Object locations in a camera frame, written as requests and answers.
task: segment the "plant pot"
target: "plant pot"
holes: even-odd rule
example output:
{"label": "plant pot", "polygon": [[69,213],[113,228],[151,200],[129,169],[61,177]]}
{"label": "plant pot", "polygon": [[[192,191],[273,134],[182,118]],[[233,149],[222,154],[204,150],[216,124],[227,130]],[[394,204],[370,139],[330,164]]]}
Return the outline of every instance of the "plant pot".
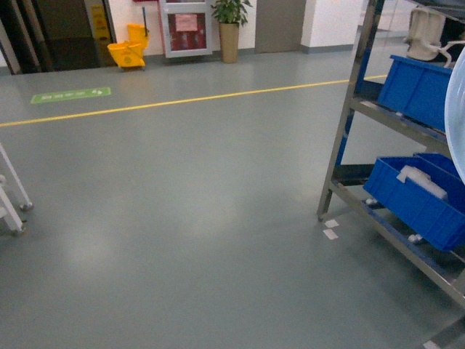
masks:
{"label": "plant pot", "polygon": [[238,61],[239,26],[236,24],[219,24],[219,42],[221,44],[221,61],[236,63]]}

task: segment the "blue plastic crate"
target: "blue plastic crate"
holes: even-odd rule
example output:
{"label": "blue plastic crate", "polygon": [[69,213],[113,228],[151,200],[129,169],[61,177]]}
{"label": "blue plastic crate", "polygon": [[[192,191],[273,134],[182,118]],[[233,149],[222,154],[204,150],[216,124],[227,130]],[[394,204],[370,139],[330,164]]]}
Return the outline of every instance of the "blue plastic crate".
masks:
{"label": "blue plastic crate", "polygon": [[445,131],[444,105],[452,69],[392,55],[394,60],[378,102]]}
{"label": "blue plastic crate", "polygon": [[456,165],[453,164],[453,161],[449,158],[446,158],[439,153],[415,153],[414,156],[422,158],[426,161],[432,162],[433,164],[439,166],[445,171],[449,172],[454,177],[460,179],[460,175],[457,172]]}
{"label": "blue plastic crate", "polygon": [[[448,200],[433,196],[409,178],[399,181],[405,165],[430,175],[448,193]],[[379,158],[363,187],[436,248],[449,251],[465,244],[465,185],[432,162],[420,157]]]}

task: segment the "glass door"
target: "glass door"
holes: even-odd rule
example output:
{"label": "glass door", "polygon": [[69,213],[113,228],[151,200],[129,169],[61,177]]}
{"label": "glass door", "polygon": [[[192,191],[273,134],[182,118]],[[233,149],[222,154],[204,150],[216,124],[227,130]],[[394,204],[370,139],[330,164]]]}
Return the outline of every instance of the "glass door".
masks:
{"label": "glass door", "polygon": [[160,0],[167,58],[211,55],[211,0]]}

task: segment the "potted plant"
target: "potted plant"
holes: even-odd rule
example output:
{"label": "potted plant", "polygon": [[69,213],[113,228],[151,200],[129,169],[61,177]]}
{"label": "potted plant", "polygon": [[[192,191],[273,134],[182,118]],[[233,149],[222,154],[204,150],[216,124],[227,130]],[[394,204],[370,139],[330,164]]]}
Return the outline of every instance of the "potted plant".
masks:
{"label": "potted plant", "polygon": [[221,61],[236,63],[238,61],[239,25],[247,21],[246,6],[252,7],[249,0],[215,0],[211,8],[212,16],[219,23],[219,42]]}

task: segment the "rack caster wheel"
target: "rack caster wheel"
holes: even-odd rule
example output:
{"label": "rack caster wheel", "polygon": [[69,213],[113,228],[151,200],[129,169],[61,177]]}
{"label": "rack caster wheel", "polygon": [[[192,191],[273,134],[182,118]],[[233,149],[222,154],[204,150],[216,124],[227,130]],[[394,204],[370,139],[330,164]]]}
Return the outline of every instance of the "rack caster wheel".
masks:
{"label": "rack caster wheel", "polygon": [[28,202],[27,204],[20,205],[20,210],[23,212],[29,212],[34,208],[34,204],[32,202]]}
{"label": "rack caster wheel", "polygon": [[17,237],[19,237],[21,235],[24,235],[27,231],[28,231],[28,229],[26,227],[22,227],[21,230],[12,231],[12,236],[14,238],[17,238]]}

